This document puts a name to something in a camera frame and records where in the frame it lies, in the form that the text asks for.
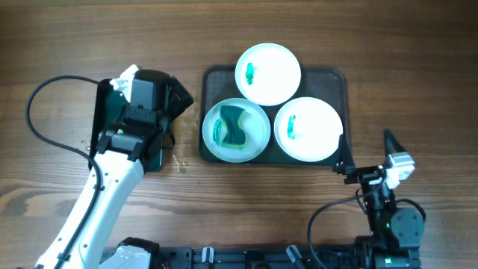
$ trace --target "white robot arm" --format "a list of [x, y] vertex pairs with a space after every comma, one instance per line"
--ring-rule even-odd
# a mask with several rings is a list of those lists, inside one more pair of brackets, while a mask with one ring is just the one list
[[[109, 93], [113, 91], [112, 86], [88, 78], [65, 75], [41, 84], [28, 101], [27, 124], [38, 138], [82, 155], [90, 163], [94, 163], [96, 168], [91, 170], [84, 190], [62, 230], [41, 255], [35, 268], [144, 269], [149, 267], [154, 258], [144, 248], [122, 245], [100, 265], [103, 249], [121, 208], [146, 171], [162, 168], [164, 137], [170, 133], [170, 123], [193, 104], [193, 97], [176, 78], [166, 73], [146, 69], [135, 69], [130, 73], [132, 78], [126, 78], [128, 83], [122, 83], [122, 87], [131, 87], [128, 96], [122, 90], [122, 96], [128, 104], [120, 112], [117, 111], [119, 117], [116, 120], [105, 123], [100, 132], [93, 133], [92, 137], [98, 143], [91, 149], [90, 157], [39, 134], [30, 120], [31, 101], [42, 87], [60, 79], [93, 82], [99, 87], [106, 87]], [[96, 108], [95, 118], [106, 118], [103, 114], [96, 114], [98, 111], [104, 113], [107, 109]], [[101, 182], [102, 186], [96, 186], [97, 182]]]
[[[97, 268], [99, 266], [103, 249], [121, 208], [134, 187], [143, 178], [141, 162], [139, 160], [129, 161], [128, 155], [124, 153], [107, 150], [104, 154], [96, 154], [95, 161], [103, 172], [103, 188], [62, 268]], [[48, 250], [41, 255], [37, 262], [37, 268], [54, 268], [58, 263], [58, 257], [65, 250], [66, 244], [72, 238], [73, 232], [87, 210], [93, 197], [95, 184], [96, 173], [95, 170], [91, 170], [87, 183], [62, 230]], [[104, 262], [101, 268], [125, 268], [125, 265], [129, 265], [127, 268], [148, 268], [149, 253], [137, 247], [129, 246], [129, 248], [129, 256], [120, 255], [121, 251], [119, 250], [115, 254], [116, 257], [113, 256]], [[136, 256], [131, 255], [132, 250], [137, 253]], [[138, 261], [141, 261], [142, 266], [130, 266], [131, 263]]]

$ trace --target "white bowl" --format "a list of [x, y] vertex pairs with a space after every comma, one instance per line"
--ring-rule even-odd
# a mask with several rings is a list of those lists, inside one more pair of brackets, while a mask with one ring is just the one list
[[[288, 132], [290, 123], [293, 132]], [[322, 161], [338, 148], [344, 132], [341, 118], [326, 102], [301, 97], [282, 106], [274, 121], [277, 143], [290, 157], [299, 161]]]
[[289, 100], [299, 87], [300, 76], [299, 62], [292, 52], [273, 43], [247, 49], [235, 70], [239, 91], [252, 102], [265, 106]]
[[[224, 147], [217, 145], [213, 140], [214, 124], [220, 118], [220, 108], [223, 105], [237, 106], [246, 111], [241, 121], [248, 137], [244, 148]], [[244, 98], [226, 99], [217, 103], [206, 114], [202, 124], [202, 139], [212, 154], [223, 161], [232, 163], [249, 161], [259, 155], [269, 143], [270, 121], [264, 110], [253, 102]]]

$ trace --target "wood grain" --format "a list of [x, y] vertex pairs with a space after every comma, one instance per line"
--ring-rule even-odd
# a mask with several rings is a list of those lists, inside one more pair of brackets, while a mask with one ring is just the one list
[[[474, 268], [477, 10], [464, 1], [0, 8], [0, 268], [34, 265], [88, 174], [85, 160], [28, 131], [28, 96], [56, 75], [110, 78], [132, 63], [175, 75], [196, 103], [175, 121], [177, 147], [164, 170], [146, 175], [128, 198], [108, 246], [128, 236], [162, 246], [304, 245], [313, 210], [357, 186], [344, 186], [329, 169], [218, 166], [196, 153], [202, 74], [263, 42], [288, 47], [301, 64], [342, 71], [357, 165], [383, 160], [384, 128], [417, 162], [397, 196], [427, 211], [423, 268]], [[94, 98], [87, 83], [53, 84], [35, 100], [34, 125], [86, 152]], [[350, 203], [320, 216], [313, 237], [350, 243], [367, 233], [365, 216]]]

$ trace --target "green sponge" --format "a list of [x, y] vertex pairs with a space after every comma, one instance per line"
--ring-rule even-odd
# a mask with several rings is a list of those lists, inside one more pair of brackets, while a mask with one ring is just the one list
[[[246, 114], [243, 108], [232, 105], [223, 105], [220, 108], [220, 118], [214, 124], [213, 140], [217, 145], [241, 149], [246, 146], [247, 135], [242, 129], [242, 119]], [[222, 128], [226, 129], [226, 136], [220, 141]]]

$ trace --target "small green item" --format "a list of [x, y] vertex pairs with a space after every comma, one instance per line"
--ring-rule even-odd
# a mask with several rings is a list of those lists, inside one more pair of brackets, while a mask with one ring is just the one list
[[[243, 108], [233, 105], [223, 105], [220, 108], [220, 118], [214, 124], [213, 141], [216, 145], [242, 149], [246, 146], [247, 135], [242, 128], [242, 119], [246, 114]], [[220, 141], [221, 130], [226, 130], [226, 136]]]
[[289, 117], [289, 123], [287, 127], [287, 136], [289, 138], [295, 139], [296, 135], [294, 134], [294, 121], [296, 120], [296, 115]]
[[246, 69], [246, 80], [247, 84], [252, 85], [253, 80], [254, 80], [254, 67], [252, 66], [252, 63], [247, 64], [247, 69]]

